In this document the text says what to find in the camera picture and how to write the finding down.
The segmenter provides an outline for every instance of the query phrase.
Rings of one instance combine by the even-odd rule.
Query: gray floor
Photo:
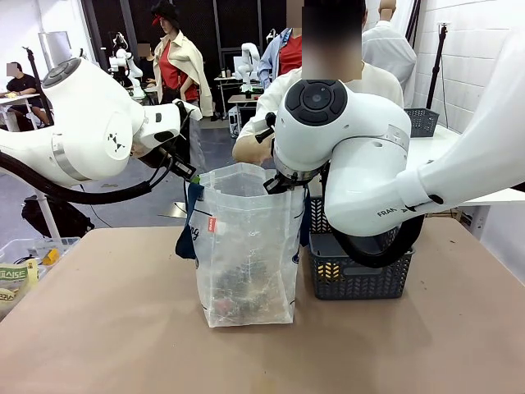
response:
[[[208,170],[228,166],[234,163],[231,149],[234,140],[228,129],[203,130],[203,151],[206,155]],[[148,180],[153,170],[138,160],[132,159],[125,171],[115,178],[103,182],[86,184],[86,191],[99,193],[119,190]],[[182,219],[165,218],[165,213],[174,201],[184,201],[183,182],[174,175],[145,195],[131,201],[96,206],[94,209],[101,219],[112,227],[152,227],[176,226]],[[30,186],[5,174],[0,174],[0,248],[15,239],[39,238],[41,235],[21,217],[22,204],[26,197],[34,194]],[[77,205],[77,208],[91,218],[97,228],[106,227],[99,221],[89,206]]]

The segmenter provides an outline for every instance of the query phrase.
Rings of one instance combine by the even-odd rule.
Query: plastic bag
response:
[[[293,323],[305,190],[268,195],[263,183],[274,173],[240,163],[188,187],[186,235],[212,328]]]

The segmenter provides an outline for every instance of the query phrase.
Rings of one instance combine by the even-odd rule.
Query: black shirt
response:
[[[149,61],[146,57],[140,59],[140,70],[142,70],[144,76],[143,82],[146,82],[148,78],[155,79],[155,73],[153,72],[153,60]]]
[[[36,89],[36,79],[33,76],[28,76],[24,74],[20,79],[13,78],[7,84],[7,90],[10,92],[21,92],[26,89]],[[40,106],[40,99],[38,97],[33,97],[28,100],[31,105]]]

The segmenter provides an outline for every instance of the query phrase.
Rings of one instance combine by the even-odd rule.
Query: red shirt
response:
[[[303,36],[293,38],[290,36],[286,46],[279,52],[279,75],[300,68],[303,65]]]
[[[179,89],[186,82],[188,76],[169,62],[167,55],[170,52],[170,46],[171,43],[164,48],[158,63],[161,68],[162,85],[170,89]],[[185,91],[185,97],[187,102],[199,100],[199,92],[195,84],[191,84],[188,90]]]

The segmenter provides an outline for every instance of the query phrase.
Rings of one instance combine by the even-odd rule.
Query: beige jacket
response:
[[[162,77],[159,61],[164,48],[168,45],[169,38],[167,35],[161,38],[161,42],[155,48],[155,60],[153,60],[153,72],[155,73],[155,82],[157,84],[158,102],[162,101]],[[182,31],[172,41],[168,60],[170,63],[187,74],[200,88],[200,110],[204,117],[213,115],[212,108],[212,91],[208,86],[208,81],[204,75],[203,55],[195,47]]]

